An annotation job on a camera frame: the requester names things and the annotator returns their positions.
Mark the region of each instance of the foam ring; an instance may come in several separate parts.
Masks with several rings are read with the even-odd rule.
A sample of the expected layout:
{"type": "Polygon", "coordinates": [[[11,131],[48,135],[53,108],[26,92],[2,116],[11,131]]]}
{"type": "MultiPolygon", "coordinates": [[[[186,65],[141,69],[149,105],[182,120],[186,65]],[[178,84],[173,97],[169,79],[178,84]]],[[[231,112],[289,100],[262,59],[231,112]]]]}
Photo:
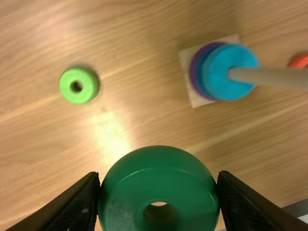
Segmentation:
{"type": "Polygon", "coordinates": [[[308,66],[308,54],[301,54],[293,58],[289,65],[292,68],[304,69],[308,66]]]}
{"type": "Polygon", "coordinates": [[[219,100],[238,100],[249,94],[255,85],[229,79],[228,71],[233,67],[258,66],[256,56],[248,48],[238,44],[223,45],[200,64],[203,74],[201,86],[219,100]]]}
{"type": "Polygon", "coordinates": [[[190,153],[141,148],[108,171],[98,201],[101,226],[104,231],[213,231],[219,215],[215,190],[208,169],[190,153]]]}
{"type": "Polygon", "coordinates": [[[99,82],[93,71],[72,67],[61,75],[59,89],[67,101],[83,104],[95,98],[99,91],[99,82]]]}
{"type": "Polygon", "coordinates": [[[209,99],[209,100],[217,100],[211,97],[207,92],[205,92],[199,83],[199,74],[198,69],[200,66],[200,63],[203,62],[208,56],[218,47],[224,45],[224,42],[212,42],[205,46],[203,46],[198,52],[194,55],[192,58],[192,62],[189,68],[189,76],[190,81],[192,83],[193,88],[198,92],[201,96],[209,99]]]}

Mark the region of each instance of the wood grain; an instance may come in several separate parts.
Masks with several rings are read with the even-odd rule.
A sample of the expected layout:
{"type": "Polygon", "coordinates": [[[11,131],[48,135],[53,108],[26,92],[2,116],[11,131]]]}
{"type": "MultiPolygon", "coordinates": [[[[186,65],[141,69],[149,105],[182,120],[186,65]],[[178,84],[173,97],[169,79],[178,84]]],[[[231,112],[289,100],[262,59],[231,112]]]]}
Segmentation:
{"type": "MultiPolygon", "coordinates": [[[[268,67],[307,50],[303,0],[2,0],[0,230],[89,171],[147,145],[229,170],[279,206],[308,197],[308,95],[258,87],[245,99],[189,106],[178,51],[240,34],[268,67]],[[58,79],[86,64],[102,90],[66,102],[58,79]]],[[[218,229],[223,227],[219,222],[218,229]]]]}

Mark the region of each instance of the green ring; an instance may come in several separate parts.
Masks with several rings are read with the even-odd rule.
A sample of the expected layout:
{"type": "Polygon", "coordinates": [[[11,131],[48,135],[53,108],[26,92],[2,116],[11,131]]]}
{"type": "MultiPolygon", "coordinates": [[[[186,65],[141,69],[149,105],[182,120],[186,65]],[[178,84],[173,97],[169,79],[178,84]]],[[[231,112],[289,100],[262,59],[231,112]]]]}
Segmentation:
{"type": "Polygon", "coordinates": [[[215,189],[211,173],[193,155],[167,146],[141,148],[116,162],[103,180],[100,223],[104,231],[213,231],[215,189]]]}
{"type": "Polygon", "coordinates": [[[67,101],[83,104],[88,103],[97,95],[99,82],[93,72],[81,67],[73,67],[61,75],[59,89],[67,101]]]}

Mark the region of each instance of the wooden dowel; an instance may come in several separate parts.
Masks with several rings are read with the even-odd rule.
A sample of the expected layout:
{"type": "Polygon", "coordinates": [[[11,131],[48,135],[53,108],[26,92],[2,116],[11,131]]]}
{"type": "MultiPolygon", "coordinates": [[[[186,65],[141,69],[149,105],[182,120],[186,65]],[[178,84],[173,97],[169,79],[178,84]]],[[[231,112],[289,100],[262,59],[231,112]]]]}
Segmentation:
{"type": "Polygon", "coordinates": [[[308,91],[308,70],[231,68],[228,77],[235,81],[308,91]]]}

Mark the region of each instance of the stacking toy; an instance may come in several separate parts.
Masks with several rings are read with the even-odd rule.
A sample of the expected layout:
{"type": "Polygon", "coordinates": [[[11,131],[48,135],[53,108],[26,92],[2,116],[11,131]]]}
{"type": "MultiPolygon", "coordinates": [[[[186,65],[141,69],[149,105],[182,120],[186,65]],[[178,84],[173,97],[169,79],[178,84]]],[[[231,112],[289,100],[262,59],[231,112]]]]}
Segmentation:
{"type": "MultiPolygon", "coordinates": [[[[308,70],[260,68],[255,54],[237,36],[180,51],[180,62],[192,107],[239,100],[256,85],[308,90],[308,70]]],[[[289,66],[307,64],[307,55],[302,55],[289,66]]]]}

